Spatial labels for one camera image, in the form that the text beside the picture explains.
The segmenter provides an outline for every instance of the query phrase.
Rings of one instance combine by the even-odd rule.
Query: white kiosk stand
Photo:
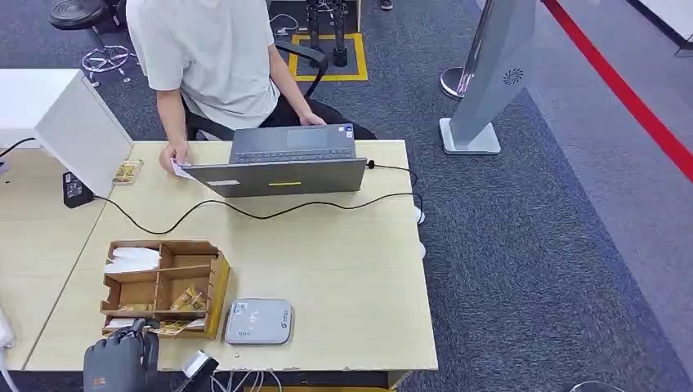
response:
[[[537,0],[486,0],[464,68],[447,69],[440,87],[462,100],[440,119],[446,154],[498,154],[491,124],[530,78]]]
[[[0,69],[0,84],[0,149],[33,137],[20,147],[43,147],[94,194],[108,197],[132,140],[82,71]]]

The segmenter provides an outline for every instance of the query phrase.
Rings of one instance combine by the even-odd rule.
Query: white t-shirt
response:
[[[213,121],[254,128],[272,113],[274,43],[263,0],[128,0],[127,26],[151,88],[178,87]]]

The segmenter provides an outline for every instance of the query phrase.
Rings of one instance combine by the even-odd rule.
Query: robotic hand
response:
[[[138,318],[84,353],[85,392],[144,392],[151,390],[159,361],[159,337],[142,328],[159,327],[153,319]]]

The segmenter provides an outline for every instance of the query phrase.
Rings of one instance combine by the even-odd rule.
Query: black pants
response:
[[[312,100],[311,98],[306,98],[306,101],[308,102],[308,106],[311,107],[311,110],[313,113],[325,120],[327,124],[344,124],[344,123],[352,123],[354,124],[354,138],[357,140],[371,140],[371,139],[377,139],[375,135],[369,131],[368,129],[362,127],[361,125],[351,121],[347,120],[342,116],[341,113],[339,113],[335,108],[331,106],[327,106],[326,104],[320,103],[317,100]],[[270,114],[270,117],[268,117],[262,124],[260,124],[260,128],[267,128],[267,127],[293,127],[301,125],[298,119],[298,114],[293,111],[293,108],[291,105],[288,104],[288,101],[284,96],[279,97],[279,102],[277,102],[277,107],[275,110]]]

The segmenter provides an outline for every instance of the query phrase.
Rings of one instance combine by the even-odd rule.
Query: laptop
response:
[[[241,129],[228,164],[183,167],[224,198],[355,192],[366,158],[357,158],[352,124]]]

